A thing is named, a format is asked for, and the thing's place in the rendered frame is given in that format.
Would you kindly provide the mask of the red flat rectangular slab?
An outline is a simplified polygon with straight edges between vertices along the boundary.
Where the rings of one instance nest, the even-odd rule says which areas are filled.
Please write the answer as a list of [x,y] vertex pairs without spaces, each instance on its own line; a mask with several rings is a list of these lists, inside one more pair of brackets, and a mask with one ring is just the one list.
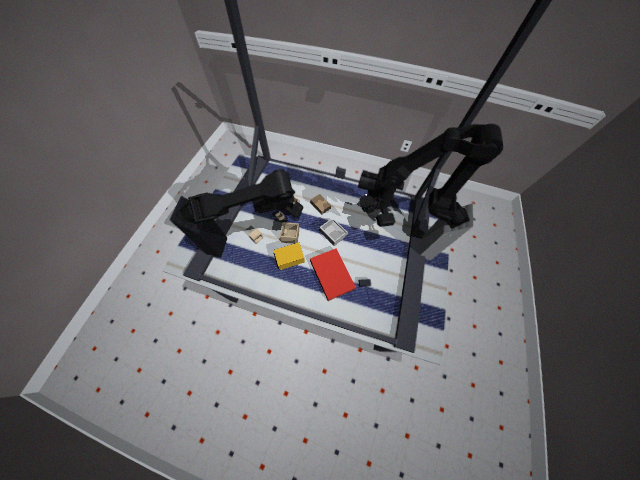
[[310,262],[328,301],[356,289],[337,249],[310,258]]

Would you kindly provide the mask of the yellow block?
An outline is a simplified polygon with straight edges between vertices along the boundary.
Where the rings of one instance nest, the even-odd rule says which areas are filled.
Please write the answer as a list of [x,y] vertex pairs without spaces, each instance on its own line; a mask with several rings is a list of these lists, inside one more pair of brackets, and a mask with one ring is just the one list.
[[274,250],[280,270],[305,262],[300,243],[295,243]]

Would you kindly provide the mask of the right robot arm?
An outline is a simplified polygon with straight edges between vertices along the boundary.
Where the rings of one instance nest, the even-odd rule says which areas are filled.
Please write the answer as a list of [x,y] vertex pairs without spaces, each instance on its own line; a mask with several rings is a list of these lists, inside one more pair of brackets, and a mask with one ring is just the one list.
[[[289,173],[284,169],[278,169],[266,175],[259,184],[225,195],[202,193],[191,196],[188,198],[190,203],[187,202],[188,204],[186,203],[176,215],[192,227],[200,222],[218,219],[219,216],[229,213],[229,208],[251,201],[255,212],[273,211],[293,203],[294,194]],[[204,220],[200,220],[202,218]]]

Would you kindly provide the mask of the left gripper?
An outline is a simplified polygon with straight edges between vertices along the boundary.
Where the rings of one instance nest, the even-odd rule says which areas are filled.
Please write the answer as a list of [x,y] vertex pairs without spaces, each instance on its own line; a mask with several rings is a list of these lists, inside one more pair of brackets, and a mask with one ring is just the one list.
[[391,198],[383,198],[379,195],[378,193],[378,189],[375,189],[376,191],[376,198],[379,199],[380,202],[380,206],[379,209],[381,209],[382,214],[377,215],[376,217],[376,221],[377,221],[377,225],[379,227],[384,227],[384,226],[392,226],[394,225],[395,218],[393,213],[389,213],[387,207],[391,207],[391,200],[394,200],[394,195]]

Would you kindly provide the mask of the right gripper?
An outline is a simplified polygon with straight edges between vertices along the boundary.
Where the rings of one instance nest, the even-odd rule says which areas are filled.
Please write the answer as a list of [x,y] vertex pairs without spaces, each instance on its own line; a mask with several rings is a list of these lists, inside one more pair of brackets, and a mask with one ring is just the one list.
[[299,217],[299,216],[300,216],[300,214],[301,214],[301,212],[302,212],[302,210],[303,210],[303,208],[304,208],[304,207],[303,207],[300,203],[298,203],[298,202],[294,203],[294,205],[293,205],[293,206],[292,206],[292,205],[293,205],[293,203],[288,204],[288,205],[285,205],[285,206],[282,206],[282,207],[279,207],[279,208],[278,208],[278,209],[276,209],[276,210],[278,210],[278,211],[280,211],[280,209],[285,210],[287,207],[290,207],[290,208],[291,208],[290,214],[291,214],[292,216],[294,216],[295,218],[297,218],[297,217]]

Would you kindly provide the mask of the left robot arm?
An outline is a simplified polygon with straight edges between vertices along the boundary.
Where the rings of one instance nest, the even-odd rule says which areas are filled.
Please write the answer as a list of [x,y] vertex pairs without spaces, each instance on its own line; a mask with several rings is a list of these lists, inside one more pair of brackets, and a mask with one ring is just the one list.
[[[463,140],[459,140],[459,136]],[[472,143],[465,140],[469,137],[472,138]],[[374,212],[374,209],[379,209],[380,202],[376,198],[375,191],[378,187],[381,197],[391,198],[396,189],[403,190],[403,181],[414,170],[449,151],[458,152],[465,155],[464,159],[442,188],[433,189],[429,194],[428,202],[429,213],[445,221],[453,229],[470,220],[465,208],[457,202],[456,194],[480,166],[490,163],[502,150],[501,129],[496,124],[472,124],[461,128],[448,128],[443,134],[408,156],[389,161],[379,169],[378,174],[363,170],[358,188],[374,193],[359,198],[362,210],[369,214]],[[390,187],[387,187],[388,185]],[[457,218],[455,218],[456,214]]]

